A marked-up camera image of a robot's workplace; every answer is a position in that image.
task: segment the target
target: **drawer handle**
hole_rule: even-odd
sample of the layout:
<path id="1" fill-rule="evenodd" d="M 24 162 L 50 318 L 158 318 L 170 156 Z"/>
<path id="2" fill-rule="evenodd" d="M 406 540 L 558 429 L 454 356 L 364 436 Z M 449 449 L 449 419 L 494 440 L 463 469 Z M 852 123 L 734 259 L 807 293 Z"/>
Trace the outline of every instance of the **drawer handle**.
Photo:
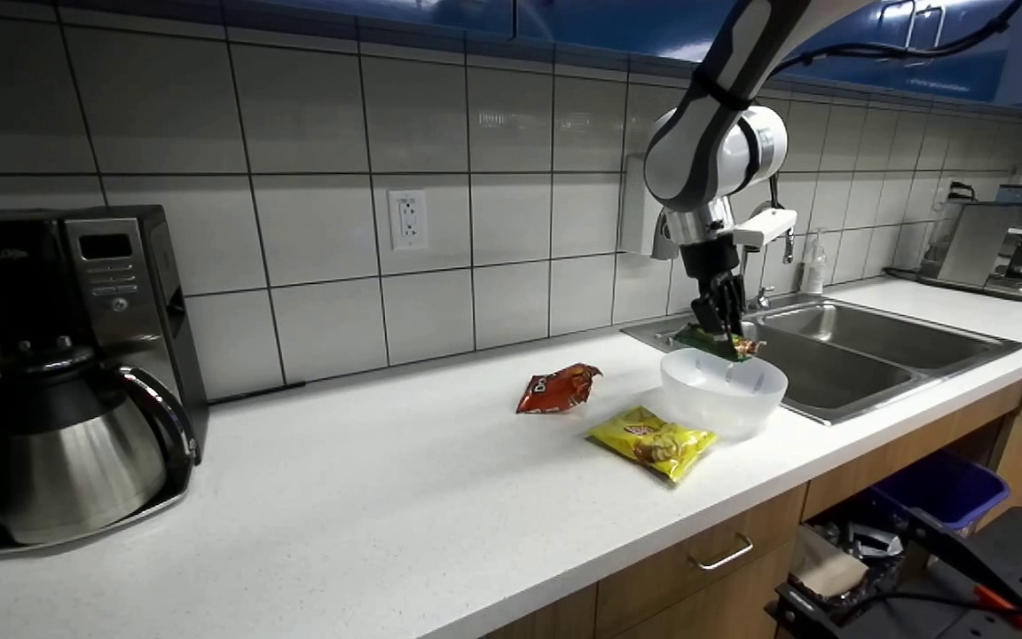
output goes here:
<path id="1" fill-rule="evenodd" d="M 734 565 L 734 562 L 741 562 L 741 558 L 748 558 L 751 549 L 757 549 L 757 544 L 746 534 L 746 531 L 734 531 L 734 540 L 738 540 L 738 549 L 729 549 L 729 552 L 725 552 L 725 558 L 715 558 L 715 562 L 700 562 L 700 558 L 693 558 L 689 552 L 689 562 L 700 566 L 700 572 L 719 572 L 719 566 L 726 566 L 726 565 Z"/>

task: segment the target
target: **clear plastic bowl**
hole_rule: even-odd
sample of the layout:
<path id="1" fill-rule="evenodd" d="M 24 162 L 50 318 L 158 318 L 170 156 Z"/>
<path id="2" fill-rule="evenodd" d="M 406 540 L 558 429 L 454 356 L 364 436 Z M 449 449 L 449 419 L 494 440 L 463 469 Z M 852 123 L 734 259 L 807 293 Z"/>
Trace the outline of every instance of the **clear plastic bowl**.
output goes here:
<path id="1" fill-rule="evenodd" d="M 757 436 L 787 395 L 787 377 L 777 365 L 762 359 L 726 363 L 695 348 L 663 356 L 660 378 L 669 419 L 713 429 L 719 440 Z"/>

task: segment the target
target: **white tile wall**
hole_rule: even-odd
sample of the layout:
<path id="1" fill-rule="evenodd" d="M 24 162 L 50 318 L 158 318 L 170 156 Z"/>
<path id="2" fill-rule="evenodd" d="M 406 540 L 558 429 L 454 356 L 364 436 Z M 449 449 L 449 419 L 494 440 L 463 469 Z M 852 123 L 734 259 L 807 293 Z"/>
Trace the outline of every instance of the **white tile wall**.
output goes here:
<path id="1" fill-rule="evenodd" d="M 621 161 L 680 78 L 61 16 L 67 47 L 52 10 L 0 16 L 0 210 L 158 203 L 214 396 L 641 323 L 695 293 L 678 259 L 616 255 Z M 780 246 L 748 259 L 748 293 L 787 299 L 807 239 L 836 282 L 916 267 L 949 177 L 988 194 L 1022 170 L 1013 114 L 762 101 L 792 132 L 777 194 L 799 227 L 794 264 Z M 390 246 L 396 189 L 427 190 L 427 253 Z M 738 215 L 762 197 L 738 194 Z"/>

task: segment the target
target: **stainless steel carafe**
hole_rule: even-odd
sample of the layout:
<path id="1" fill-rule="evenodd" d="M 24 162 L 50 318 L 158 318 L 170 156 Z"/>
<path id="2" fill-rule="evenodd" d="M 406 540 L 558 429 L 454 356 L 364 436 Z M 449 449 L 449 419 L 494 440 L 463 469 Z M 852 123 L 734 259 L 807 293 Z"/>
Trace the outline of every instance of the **stainless steel carafe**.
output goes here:
<path id="1" fill-rule="evenodd" d="M 186 475 L 183 408 L 151 377 L 89 348 L 4 365 L 0 520 L 16 544 L 93 534 Z"/>

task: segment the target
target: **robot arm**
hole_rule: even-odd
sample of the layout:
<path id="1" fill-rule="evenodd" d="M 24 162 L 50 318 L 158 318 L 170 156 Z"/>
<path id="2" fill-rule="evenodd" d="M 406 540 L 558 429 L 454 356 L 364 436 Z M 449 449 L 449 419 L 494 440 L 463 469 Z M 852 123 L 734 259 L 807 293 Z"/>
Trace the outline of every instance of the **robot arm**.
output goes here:
<path id="1" fill-rule="evenodd" d="M 741 333 L 746 291 L 726 194 L 777 172 L 787 152 L 785 122 L 748 100 L 799 42 L 862 4 L 741 0 L 650 138 L 645 184 L 663 203 L 669 239 L 700 282 L 693 311 L 710 336 Z"/>

